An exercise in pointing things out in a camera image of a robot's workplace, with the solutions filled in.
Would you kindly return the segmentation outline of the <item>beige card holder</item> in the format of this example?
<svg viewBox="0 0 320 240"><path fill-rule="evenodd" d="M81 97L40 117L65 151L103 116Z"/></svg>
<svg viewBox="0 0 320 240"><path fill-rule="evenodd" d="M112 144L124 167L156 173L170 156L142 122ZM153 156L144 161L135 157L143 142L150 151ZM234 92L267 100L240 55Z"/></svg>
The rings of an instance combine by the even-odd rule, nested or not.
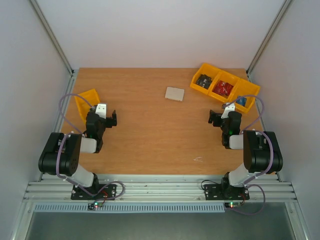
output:
<svg viewBox="0 0 320 240"><path fill-rule="evenodd" d="M182 102L183 99L184 99L184 94L185 94L185 90L184 89L168 86L166 88L166 92L165 92L165 96L164 97L166 99L168 99L168 100Z"/></svg>

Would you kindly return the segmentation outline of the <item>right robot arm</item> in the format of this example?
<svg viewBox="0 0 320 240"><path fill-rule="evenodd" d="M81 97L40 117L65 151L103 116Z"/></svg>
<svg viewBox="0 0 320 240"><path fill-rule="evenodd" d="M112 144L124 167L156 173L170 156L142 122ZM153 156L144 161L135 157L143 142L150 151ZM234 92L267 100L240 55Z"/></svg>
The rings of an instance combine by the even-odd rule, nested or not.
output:
<svg viewBox="0 0 320 240"><path fill-rule="evenodd" d="M208 123L222 131L221 142L226 149L242 150L243 163L227 172L216 185L223 199L246 195L249 182L264 174L279 172L283 168L283 157L273 131L240 131L242 114L234 110L223 113L209 111Z"/></svg>

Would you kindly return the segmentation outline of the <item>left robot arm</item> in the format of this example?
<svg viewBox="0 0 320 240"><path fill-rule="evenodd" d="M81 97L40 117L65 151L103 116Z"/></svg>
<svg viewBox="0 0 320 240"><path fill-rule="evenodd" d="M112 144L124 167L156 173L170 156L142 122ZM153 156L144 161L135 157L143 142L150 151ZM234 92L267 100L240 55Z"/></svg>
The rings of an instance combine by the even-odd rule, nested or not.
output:
<svg viewBox="0 0 320 240"><path fill-rule="evenodd" d="M86 116L84 134L52 132L40 155L38 169L71 183L89 199L96 199L103 187L95 173L79 163L80 153L98 154L103 147L105 130L117 126L117 113L110 117L106 109L91 108Z"/></svg>

